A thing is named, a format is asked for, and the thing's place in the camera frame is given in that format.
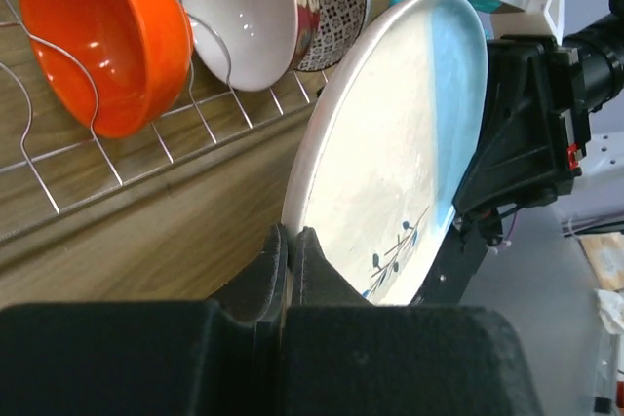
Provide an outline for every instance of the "black and white patterned bowl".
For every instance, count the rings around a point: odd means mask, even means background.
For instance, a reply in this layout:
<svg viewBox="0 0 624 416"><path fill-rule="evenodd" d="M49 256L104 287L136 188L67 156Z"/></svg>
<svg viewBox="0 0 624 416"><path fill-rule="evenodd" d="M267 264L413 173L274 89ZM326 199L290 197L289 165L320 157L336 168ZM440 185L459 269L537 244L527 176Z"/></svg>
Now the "black and white patterned bowl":
<svg viewBox="0 0 624 416"><path fill-rule="evenodd" d="M336 65L364 29L370 9L371 0L321 0L321 24L295 69L318 72Z"/></svg>

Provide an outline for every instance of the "orange bowl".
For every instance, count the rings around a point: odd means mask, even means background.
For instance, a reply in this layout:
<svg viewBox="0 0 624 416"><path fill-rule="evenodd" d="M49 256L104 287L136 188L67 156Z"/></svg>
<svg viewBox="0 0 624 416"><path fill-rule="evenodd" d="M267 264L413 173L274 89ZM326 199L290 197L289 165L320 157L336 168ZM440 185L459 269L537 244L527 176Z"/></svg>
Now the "orange bowl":
<svg viewBox="0 0 624 416"><path fill-rule="evenodd" d="M178 0L19 0L28 31L74 56L90 73L99 104L94 130L131 135L167 111L180 94L193 51ZM31 39L48 83L89 127L96 95L89 77L62 52Z"/></svg>

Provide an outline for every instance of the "red floral pattern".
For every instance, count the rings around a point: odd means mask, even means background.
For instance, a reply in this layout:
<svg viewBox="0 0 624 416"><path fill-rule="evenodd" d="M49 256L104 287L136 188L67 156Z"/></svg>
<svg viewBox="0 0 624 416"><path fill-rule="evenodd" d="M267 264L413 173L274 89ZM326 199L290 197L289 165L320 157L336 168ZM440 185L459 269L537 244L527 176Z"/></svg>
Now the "red floral pattern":
<svg viewBox="0 0 624 416"><path fill-rule="evenodd" d="M319 4L320 0L313 2L297 0L297 41L290 68L296 67L303 60L312 45L312 39L321 21Z"/></svg>

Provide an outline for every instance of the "plate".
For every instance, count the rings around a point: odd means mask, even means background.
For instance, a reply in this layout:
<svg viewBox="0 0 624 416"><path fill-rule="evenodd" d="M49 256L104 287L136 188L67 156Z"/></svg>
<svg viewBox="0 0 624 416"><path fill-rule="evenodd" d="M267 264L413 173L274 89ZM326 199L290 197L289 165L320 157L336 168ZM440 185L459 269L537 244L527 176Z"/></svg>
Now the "plate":
<svg viewBox="0 0 624 416"><path fill-rule="evenodd" d="M325 86L292 167L290 236L372 304L409 304L454 217L477 147L486 39L467 0L405 0L377 18Z"/></svg>

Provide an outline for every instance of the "metal wire rack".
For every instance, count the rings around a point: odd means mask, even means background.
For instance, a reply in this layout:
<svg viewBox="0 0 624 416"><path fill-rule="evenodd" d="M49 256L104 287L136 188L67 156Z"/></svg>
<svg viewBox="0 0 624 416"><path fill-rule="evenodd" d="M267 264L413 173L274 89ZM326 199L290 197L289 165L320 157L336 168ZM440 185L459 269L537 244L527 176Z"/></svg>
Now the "metal wire rack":
<svg viewBox="0 0 624 416"><path fill-rule="evenodd" d="M309 108L328 80L325 73L290 72L264 93L238 93L194 57L186 92L172 110L139 134L110 141L62 108L37 67L30 40L82 67L26 30L18 0L0 0L0 248Z"/></svg>

